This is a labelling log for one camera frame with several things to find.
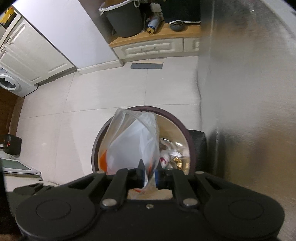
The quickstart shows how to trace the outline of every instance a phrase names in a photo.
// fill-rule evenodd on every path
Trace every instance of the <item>washing machine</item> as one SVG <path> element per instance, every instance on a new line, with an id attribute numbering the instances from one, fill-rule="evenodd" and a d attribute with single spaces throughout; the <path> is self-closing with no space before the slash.
<path id="1" fill-rule="evenodd" d="M 20 97 L 24 97 L 37 89 L 37 86 L 20 80 L 3 68 L 0 68 L 0 87 Z"/>

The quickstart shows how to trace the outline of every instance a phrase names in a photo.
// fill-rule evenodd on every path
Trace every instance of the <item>wooden countertop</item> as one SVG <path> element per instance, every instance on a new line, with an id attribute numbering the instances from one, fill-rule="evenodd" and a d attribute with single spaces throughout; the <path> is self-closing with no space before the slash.
<path id="1" fill-rule="evenodd" d="M 197 24 L 186 24 L 185 29 L 180 32 L 175 32 L 170 29 L 168 23 L 162 22 L 155 34 L 149 34 L 147 32 L 141 32 L 135 36 L 122 38 L 118 37 L 113 40 L 109 46 L 111 48 L 123 46 L 132 43 L 138 43 L 156 39 L 171 39 L 171 38 L 184 38 L 184 37 L 195 37 L 201 36 L 200 25 Z"/>

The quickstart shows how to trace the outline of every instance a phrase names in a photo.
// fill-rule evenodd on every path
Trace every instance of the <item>drawer handle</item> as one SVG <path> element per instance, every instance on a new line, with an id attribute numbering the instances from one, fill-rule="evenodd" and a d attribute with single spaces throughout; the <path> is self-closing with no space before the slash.
<path id="1" fill-rule="evenodd" d="M 139 1 L 139 0 L 135 0 L 134 3 L 133 3 L 133 5 L 134 5 L 135 7 L 140 7 L 140 1 Z"/>
<path id="2" fill-rule="evenodd" d="M 153 49 L 146 50 L 146 51 L 148 52 L 148 51 L 152 51 L 152 50 L 155 50 L 155 49 L 156 49 L 156 47 L 154 47 Z"/>
<path id="3" fill-rule="evenodd" d="M 7 40 L 7 44 L 10 45 L 10 44 L 12 44 L 12 43 L 13 43 L 13 39 L 12 39 L 12 38 L 9 38 L 9 39 Z"/>

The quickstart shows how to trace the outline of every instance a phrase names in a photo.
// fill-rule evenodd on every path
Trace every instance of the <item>black bin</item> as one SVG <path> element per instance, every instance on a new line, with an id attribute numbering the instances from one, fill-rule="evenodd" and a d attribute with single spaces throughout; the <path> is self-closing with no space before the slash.
<path id="1" fill-rule="evenodd" d="M 127 2 L 124 5 L 122 5 L 122 3 L 112 5 L 108 7 L 112 8 L 111 10 L 108 10 L 108 8 L 106 8 L 103 11 L 104 15 L 106 15 L 120 37 L 131 37 L 143 30 L 143 19 L 141 16 L 139 5 L 139 1 L 135 0 Z"/>
<path id="2" fill-rule="evenodd" d="M 20 155 L 20 150 L 22 147 L 22 139 L 19 137 L 16 137 L 11 134 L 5 134 L 0 137 L 0 140 L 3 140 L 3 147 L 0 146 L 0 149 L 3 149 L 3 151 L 9 155 L 18 156 Z"/>
<path id="3" fill-rule="evenodd" d="M 156 0 L 166 23 L 200 23 L 200 0 Z"/>

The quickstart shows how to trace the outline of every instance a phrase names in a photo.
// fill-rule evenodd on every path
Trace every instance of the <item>white cabinet door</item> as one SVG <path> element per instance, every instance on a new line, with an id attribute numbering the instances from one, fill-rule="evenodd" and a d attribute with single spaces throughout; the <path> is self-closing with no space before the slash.
<path id="1" fill-rule="evenodd" d="M 21 23 L 10 34 L 6 41 L 5 48 L 9 49 L 9 52 L 14 53 L 19 61 L 24 60 L 25 62 L 23 62 L 22 65 L 26 65 L 39 75 L 37 79 L 29 79 L 30 83 L 36 84 L 61 71 L 73 67 L 73 65 L 26 20 L 22 19 L 20 21 Z"/>
<path id="2" fill-rule="evenodd" d="M 183 38 L 158 39 L 113 48 L 120 59 L 137 56 L 152 58 L 153 54 L 183 52 Z"/>
<path id="3" fill-rule="evenodd" d="M 0 64 L 4 69 L 12 72 L 14 75 L 26 82 L 41 81 L 41 75 L 36 71 L 36 68 L 30 68 L 25 59 L 16 55 L 9 46 L 2 45 L 0 49 Z"/>
<path id="4" fill-rule="evenodd" d="M 184 52 L 198 52 L 200 49 L 199 38 L 184 38 Z"/>

